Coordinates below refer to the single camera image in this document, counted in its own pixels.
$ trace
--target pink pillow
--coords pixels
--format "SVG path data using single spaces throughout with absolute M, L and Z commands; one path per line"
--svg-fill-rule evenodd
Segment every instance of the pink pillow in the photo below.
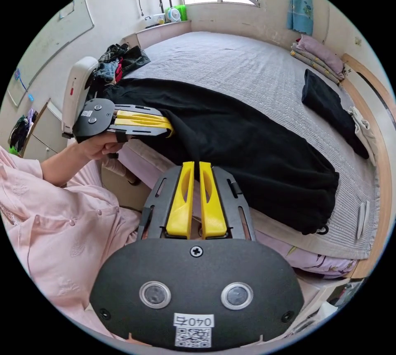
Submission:
M 344 63 L 326 46 L 308 35 L 301 35 L 297 48 L 305 50 L 324 61 L 338 75 L 344 69 Z

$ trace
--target white device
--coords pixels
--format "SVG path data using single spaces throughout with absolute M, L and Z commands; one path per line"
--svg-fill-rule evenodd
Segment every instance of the white device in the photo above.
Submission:
M 81 114 L 90 88 L 91 75 L 99 66 L 93 57 L 84 57 L 76 62 L 69 73 L 62 110 L 62 136 L 73 138 L 73 125 Z
M 171 22 L 180 22 L 182 19 L 180 15 L 180 11 L 178 9 L 175 9 L 174 7 L 171 7 L 168 11 L 168 18 Z

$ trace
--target bed frame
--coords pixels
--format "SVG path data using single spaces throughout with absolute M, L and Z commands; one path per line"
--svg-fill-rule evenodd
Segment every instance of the bed frame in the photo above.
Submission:
M 163 24 L 128 35 L 122 39 L 121 44 L 127 43 L 130 47 L 138 45 L 142 49 L 145 49 L 156 43 L 191 31 L 191 21 Z M 348 68 L 362 74 L 371 83 L 377 94 L 387 105 L 387 108 L 392 114 L 394 120 L 396 120 L 396 104 L 383 84 L 364 65 L 348 54 L 344 54 L 342 56 L 342 60 Z M 358 108 L 363 117 L 369 121 L 372 131 L 377 138 L 379 155 L 377 166 L 379 185 L 381 188 L 381 199 L 378 229 L 375 236 L 374 245 L 372 247 L 370 257 L 366 260 L 360 260 L 356 264 L 354 270 L 346 275 L 346 278 L 362 279 L 370 275 L 376 262 L 381 257 L 381 253 L 383 251 L 390 229 L 392 208 L 391 167 L 384 138 L 382 137 L 377 121 L 375 120 L 374 115 L 372 114 L 366 101 L 347 77 L 341 82 L 341 85 L 354 101 L 356 108 Z
M 376 93 L 382 98 L 393 119 L 396 120 L 396 104 L 383 84 L 360 62 L 348 54 L 342 56 L 342 60 L 347 68 L 363 75 L 375 89 Z M 377 139 L 378 146 L 378 177 L 379 186 L 381 191 L 380 196 L 380 210 L 377 234 L 375 236 L 374 244 L 371 249 L 370 257 L 365 260 L 360 260 L 355 269 L 351 271 L 347 277 L 350 278 L 365 278 L 370 275 L 372 269 L 375 267 L 378 259 L 381 257 L 382 251 L 385 246 L 385 241 L 388 236 L 391 224 L 391 208 L 392 208 L 392 178 L 391 178 L 391 165 L 388 157 L 387 148 L 385 146 L 384 138 L 381 130 L 378 127 L 369 106 L 358 92 L 352 82 L 346 78 L 341 82 L 342 87 L 348 92 L 356 108 L 361 112 L 362 116 L 368 120 L 371 129 Z
M 139 46 L 142 49 L 146 49 L 156 43 L 188 32 L 191 32 L 191 20 L 170 22 L 125 36 L 120 44 L 127 43 L 129 47 Z

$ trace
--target white cloth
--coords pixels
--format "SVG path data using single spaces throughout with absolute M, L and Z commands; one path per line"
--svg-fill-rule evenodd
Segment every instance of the white cloth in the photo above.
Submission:
M 351 106 L 348 109 L 348 113 L 352 116 L 355 122 L 355 134 L 360 139 L 363 146 L 367 149 L 370 161 L 376 166 L 376 156 L 378 155 L 377 141 L 371 130 L 370 123 L 365 120 L 362 114 L 356 109 L 355 106 Z

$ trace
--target white wall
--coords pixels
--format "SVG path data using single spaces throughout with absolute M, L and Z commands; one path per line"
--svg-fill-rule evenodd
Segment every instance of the white wall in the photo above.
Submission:
M 145 15 L 161 13 L 159 0 L 140 1 Z M 168 0 L 163 3 L 165 8 L 168 7 Z M 109 45 L 119 43 L 124 36 L 146 26 L 138 0 L 87 0 L 87 4 L 94 28 L 67 45 L 41 70 L 28 89 L 34 97 L 33 104 L 25 96 L 17 109 L 8 94 L 5 95 L 0 108 L 0 146 L 8 148 L 7 140 L 13 126 L 30 107 L 40 111 L 51 98 L 62 110 L 68 74 L 76 61 L 87 55 L 99 58 Z
M 299 33 L 286 29 L 289 0 L 260 0 L 260 7 L 233 3 L 187 6 L 193 31 L 233 33 L 289 49 Z M 313 37 L 322 41 L 328 27 L 328 2 L 313 0 Z
M 360 46 L 355 44 L 355 37 L 361 39 Z M 347 17 L 332 4 L 330 4 L 330 24 L 325 45 L 340 56 L 347 53 L 358 60 L 393 95 L 388 77 L 367 40 Z

